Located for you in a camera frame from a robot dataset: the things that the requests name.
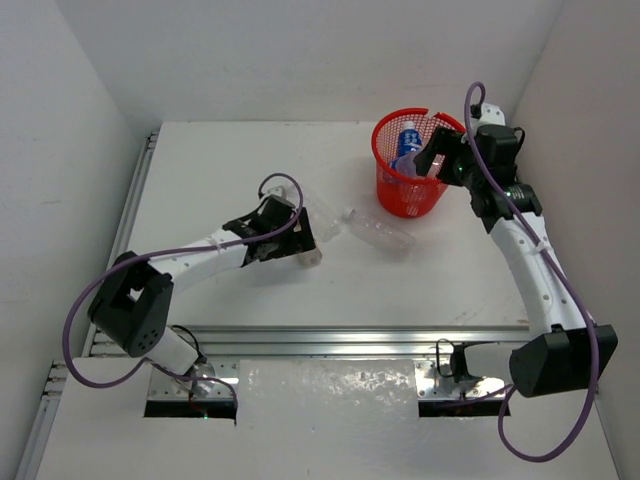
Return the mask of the blue label bottle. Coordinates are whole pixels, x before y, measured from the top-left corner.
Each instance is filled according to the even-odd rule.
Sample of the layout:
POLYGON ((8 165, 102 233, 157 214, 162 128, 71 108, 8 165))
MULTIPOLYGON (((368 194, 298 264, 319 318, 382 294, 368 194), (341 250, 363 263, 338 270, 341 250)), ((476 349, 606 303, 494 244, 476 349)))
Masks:
POLYGON ((397 137, 397 157, 400 158, 409 153, 419 152, 422 149, 422 145, 422 138, 415 123, 412 120, 404 121, 397 137))
POLYGON ((416 151, 412 151, 406 153, 396 159, 394 159, 390 164, 390 168, 397 172, 400 175, 403 175, 408 178, 416 178, 416 165, 414 162, 415 157, 417 156, 416 151))

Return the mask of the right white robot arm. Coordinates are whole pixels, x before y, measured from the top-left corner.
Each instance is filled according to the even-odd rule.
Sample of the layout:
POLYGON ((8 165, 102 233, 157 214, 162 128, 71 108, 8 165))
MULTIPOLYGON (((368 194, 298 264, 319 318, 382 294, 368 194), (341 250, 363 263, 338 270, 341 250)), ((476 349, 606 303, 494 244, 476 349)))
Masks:
POLYGON ((415 160, 420 176, 435 158, 442 183, 466 188, 471 208, 498 246, 521 295, 535 336, 512 351, 509 373, 526 398, 595 391, 618 338, 610 325, 586 319, 550 245, 542 206, 520 182, 520 128, 485 125, 469 144, 462 133, 438 127, 415 160))

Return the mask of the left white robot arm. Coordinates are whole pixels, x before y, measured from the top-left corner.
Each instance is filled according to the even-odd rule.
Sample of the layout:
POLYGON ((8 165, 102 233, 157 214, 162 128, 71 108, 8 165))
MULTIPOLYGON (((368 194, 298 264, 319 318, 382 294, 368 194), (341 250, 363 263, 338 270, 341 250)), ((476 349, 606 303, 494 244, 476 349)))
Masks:
POLYGON ((173 298, 223 272, 286 257, 312 266, 321 253, 307 211, 269 195, 252 212, 177 253, 145 260, 133 252, 120 255, 117 271, 103 281, 89 306, 89 318, 128 356, 188 375, 197 371, 203 356, 168 326, 173 298))

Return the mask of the clear bottle white cap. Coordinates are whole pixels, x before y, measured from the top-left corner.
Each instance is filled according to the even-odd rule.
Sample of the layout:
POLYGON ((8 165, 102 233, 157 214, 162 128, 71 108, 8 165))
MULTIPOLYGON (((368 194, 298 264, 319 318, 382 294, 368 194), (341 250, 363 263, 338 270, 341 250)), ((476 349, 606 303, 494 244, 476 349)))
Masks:
POLYGON ((327 243, 340 233, 338 216, 313 191, 304 191, 304 205, 316 240, 327 243))
POLYGON ((342 219, 354 236, 389 256, 405 257, 416 244, 409 233, 366 211, 346 208, 342 219))

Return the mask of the red cap small bottle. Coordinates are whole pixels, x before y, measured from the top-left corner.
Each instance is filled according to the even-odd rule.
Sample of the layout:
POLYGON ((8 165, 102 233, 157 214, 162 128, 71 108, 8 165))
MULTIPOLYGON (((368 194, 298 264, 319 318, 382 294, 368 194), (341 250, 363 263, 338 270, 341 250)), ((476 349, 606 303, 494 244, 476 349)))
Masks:
POLYGON ((323 255, 319 249, 313 249, 302 252, 297 255, 299 264, 304 268, 313 268, 318 266, 322 261, 323 255))

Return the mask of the blue label bottle back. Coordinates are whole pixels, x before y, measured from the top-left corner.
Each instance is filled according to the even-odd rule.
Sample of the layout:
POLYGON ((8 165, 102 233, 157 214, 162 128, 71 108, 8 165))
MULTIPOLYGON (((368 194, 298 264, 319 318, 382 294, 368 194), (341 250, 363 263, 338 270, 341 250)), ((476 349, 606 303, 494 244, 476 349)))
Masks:
POLYGON ((412 151, 406 153, 396 159, 394 159, 390 164, 390 168, 397 172, 400 175, 403 175, 408 178, 416 178, 416 165, 414 162, 415 157, 417 156, 416 151, 412 151))

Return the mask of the blue label bottle front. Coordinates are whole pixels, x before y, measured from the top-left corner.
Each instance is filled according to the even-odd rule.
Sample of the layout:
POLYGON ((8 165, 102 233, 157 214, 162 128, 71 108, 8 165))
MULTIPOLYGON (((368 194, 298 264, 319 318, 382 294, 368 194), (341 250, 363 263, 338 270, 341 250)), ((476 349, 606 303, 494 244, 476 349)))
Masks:
POLYGON ((415 123, 412 120, 404 121, 397 137, 397 157, 400 158, 409 153, 419 152, 422 149, 422 145, 422 138, 415 123))

